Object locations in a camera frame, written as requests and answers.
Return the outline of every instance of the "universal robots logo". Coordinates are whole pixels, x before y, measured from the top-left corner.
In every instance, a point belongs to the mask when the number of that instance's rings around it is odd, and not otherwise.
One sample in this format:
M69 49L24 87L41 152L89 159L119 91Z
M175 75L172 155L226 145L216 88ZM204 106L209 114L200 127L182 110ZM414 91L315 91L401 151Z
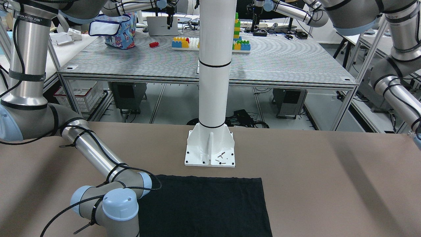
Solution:
M17 16L20 17L20 18L24 18L24 19L30 20L32 22L41 22L41 19L32 17L30 15L23 15L21 13L17 13Z

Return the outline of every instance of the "metal table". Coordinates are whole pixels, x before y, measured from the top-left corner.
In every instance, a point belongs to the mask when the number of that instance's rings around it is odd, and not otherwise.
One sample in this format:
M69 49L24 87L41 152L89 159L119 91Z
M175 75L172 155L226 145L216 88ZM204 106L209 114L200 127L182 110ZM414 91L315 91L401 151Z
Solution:
M337 129L358 84L328 52L312 38L241 36L250 40L252 52L233 53L230 86L351 91L332 126L332 130ZM184 31L179 37L199 37L199 32ZM138 31L136 47L121 50L98 38L62 66L58 74L65 80L198 84L199 52L173 50L172 40L171 36L150 37ZM160 44L150 48L151 42Z

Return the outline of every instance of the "white pole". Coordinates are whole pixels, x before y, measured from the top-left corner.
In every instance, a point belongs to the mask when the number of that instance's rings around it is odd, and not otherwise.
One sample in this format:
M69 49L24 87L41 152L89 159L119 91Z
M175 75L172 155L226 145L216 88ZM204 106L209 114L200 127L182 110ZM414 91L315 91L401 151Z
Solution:
M235 167L225 125L236 0L200 1L199 122L187 140L185 165Z

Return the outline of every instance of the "black table leg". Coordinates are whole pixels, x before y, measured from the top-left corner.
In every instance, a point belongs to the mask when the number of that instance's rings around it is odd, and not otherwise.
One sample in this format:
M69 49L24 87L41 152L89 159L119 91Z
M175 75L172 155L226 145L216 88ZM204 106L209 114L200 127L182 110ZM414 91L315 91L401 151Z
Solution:
M336 59L336 57L338 56L339 52L341 51L342 47L345 45L345 42L347 40L345 38L342 39L341 43L339 44L338 49L336 50L335 54L333 55L333 58Z
M345 55L344 55L344 63L342 64L342 66L344 68L346 68L346 64L348 63L348 56L349 56L349 52L351 51L351 43L348 42L346 44L346 50L345 50Z

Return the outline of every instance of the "gray floor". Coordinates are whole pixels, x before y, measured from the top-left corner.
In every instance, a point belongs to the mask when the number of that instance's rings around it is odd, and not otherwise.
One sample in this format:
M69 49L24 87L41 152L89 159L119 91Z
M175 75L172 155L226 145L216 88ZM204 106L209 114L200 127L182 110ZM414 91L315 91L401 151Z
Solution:
M338 45L322 45L331 55L334 54ZM356 77L357 70L361 68L364 50L360 50L358 60L350 73ZM344 56L339 54L337 61L342 64ZM162 99L153 116L158 97L164 87ZM189 120L199 116L199 90L195 85L179 85L179 84L147 84L147 99L143 100L138 115L130 114L121 115L120 110L116 109L115 103L111 102L108 109L102 116L100 121L107 122L133 122L133 123L156 123L156 124L186 124ZM261 114L258 110L253 88L250 87L229 87L228 102L226 115L231 116L233 111L245 109L247 112L254 113L253 118L256 120L264 120L270 128L277 129L303 129L314 130L308 116L297 116L296 119L278 119L275 117L277 113L276 105L272 104L272 90L265 93L257 94ZM320 130L329 130L337 110L341 102L336 99L336 91L326 90L309 90L306 98L306 107L310 111L311 116L316 121ZM341 123L339 130L361 132L363 129L355 121L355 119L347 114Z

